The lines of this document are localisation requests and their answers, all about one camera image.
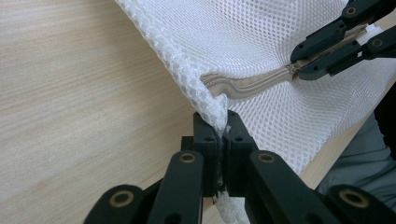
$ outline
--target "white mesh bag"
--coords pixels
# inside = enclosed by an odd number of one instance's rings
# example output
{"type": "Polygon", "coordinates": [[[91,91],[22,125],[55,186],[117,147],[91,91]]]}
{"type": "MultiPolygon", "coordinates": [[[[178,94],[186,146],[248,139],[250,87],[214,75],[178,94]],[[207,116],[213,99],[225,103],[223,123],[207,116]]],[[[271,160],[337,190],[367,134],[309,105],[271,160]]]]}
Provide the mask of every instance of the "white mesh bag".
{"type": "MultiPolygon", "coordinates": [[[[278,153],[297,174],[324,143],[370,113],[396,75],[393,59],[375,59],[335,77],[285,78],[230,99],[212,94],[203,79],[256,77],[289,64],[294,47],[338,18],[347,1],[116,1],[218,133],[225,128],[227,109],[236,111],[259,148],[278,153]]],[[[361,43],[381,32],[374,26],[366,30],[361,43]]],[[[220,199],[219,210],[226,222],[248,221],[241,200],[220,199]]]]}

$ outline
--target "black plastic part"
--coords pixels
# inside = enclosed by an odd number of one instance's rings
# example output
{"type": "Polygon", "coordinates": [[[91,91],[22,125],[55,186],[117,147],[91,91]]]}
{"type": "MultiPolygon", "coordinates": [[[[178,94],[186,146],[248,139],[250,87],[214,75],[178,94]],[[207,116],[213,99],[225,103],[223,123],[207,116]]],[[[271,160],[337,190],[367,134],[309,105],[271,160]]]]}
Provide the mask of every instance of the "black plastic part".
{"type": "Polygon", "coordinates": [[[245,211],[251,224],[273,224],[270,213],[265,207],[256,188],[252,186],[245,198],[245,211]]]}
{"type": "Polygon", "coordinates": [[[295,63],[301,59],[315,57],[343,40],[347,30],[360,24],[374,23],[388,15],[394,8],[396,8],[394,0],[349,1],[337,20],[309,35],[305,41],[297,45],[290,55],[290,61],[295,63]]]}
{"type": "Polygon", "coordinates": [[[335,76],[363,60],[396,58],[394,36],[396,36],[396,26],[372,37],[363,46],[353,41],[301,68],[298,76],[303,80],[316,80],[327,74],[335,76]]]}
{"type": "Polygon", "coordinates": [[[248,176],[246,167],[248,156],[258,150],[255,141],[248,133],[239,115],[228,111],[227,126],[230,130],[224,134],[224,179],[231,197],[245,197],[248,192],[248,176]]]}
{"type": "Polygon", "coordinates": [[[84,223],[137,223],[143,200],[142,189],[129,185],[116,186],[102,195],[84,223]]]}
{"type": "Polygon", "coordinates": [[[194,150],[194,137],[192,136],[182,136],[180,151],[182,150],[194,150]]]}
{"type": "Polygon", "coordinates": [[[176,153],[157,193],[148,223],[201,223],[203,156],[191,150],[176,153]]]}
{"type": "Polygon", "coordinates": [[[370,38],[364,47],[367,59],[396,58],[396,26],[370,38]]]}
{"type": "Polygon", "coordinates": [[[161,179],[143,191],[145,198],[140,206],[135,223],[146,223],[149,219],[152,205],[154,205],[155,198],[157,197],[162,182],[163,180],[161,179]]]}
{"type": "Polygon", "coordinates": [[[218,192],[221,176],[222,142],[215,130],[196,112],[193,115],[193,128],[193,150],[205,158],[204,197],[213,197],[218,192]]]}
{"type": "Polygon", "coordinates": [[[327,198],[343,223],[396,223],[396,214],[373,195],[348,185],[334,186],[327,198]]]}
{"type": "Polygon", "coordinates": [[[363,60],[362,57],[358,57],[361,50],[361,45],[353,41],[301,68],[298,76],[303,80],[316,80],[327,74],[338,74],[363,60]]]}
{"type": "Polygon", "coordinates": [[[343,21],[334,21],[309,35],[305,41],[297,45],[290,56],[292,63],[308,59],[328,49],[344,39],[347,26],[343,21]]]}
{"type": "Polygon", "coordinates": [[[340,223],[281,157],[263,150],[249,159],[250,180],[275,223],[340,223]]]}
{"type": "Polygon", "coordinates": [[[350,1],[343,9],[341,18],[350,29],[362,23],[372,24],[388,15],[395,7],[394,0],[350,1]]]}

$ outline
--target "black metal bracket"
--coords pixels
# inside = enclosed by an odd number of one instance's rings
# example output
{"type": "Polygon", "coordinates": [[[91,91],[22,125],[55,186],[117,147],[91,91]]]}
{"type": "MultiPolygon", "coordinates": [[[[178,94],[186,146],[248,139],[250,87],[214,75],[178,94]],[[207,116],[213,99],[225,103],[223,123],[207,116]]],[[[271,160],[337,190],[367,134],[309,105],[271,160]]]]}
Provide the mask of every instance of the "black metal bracket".
{"type": "Polygon", "coordinates": [[[389,208],[361,189],[338,186],[317,195],[280,156],[257,149],[238,114],[228,116],[220,139],[195,113],[194,136],[182,137],[163,180],[146,190],[110,189],[84,223],[201,223],[203,197],[223,190],[246,198],[251,223],[396,223],[389,208]]]}

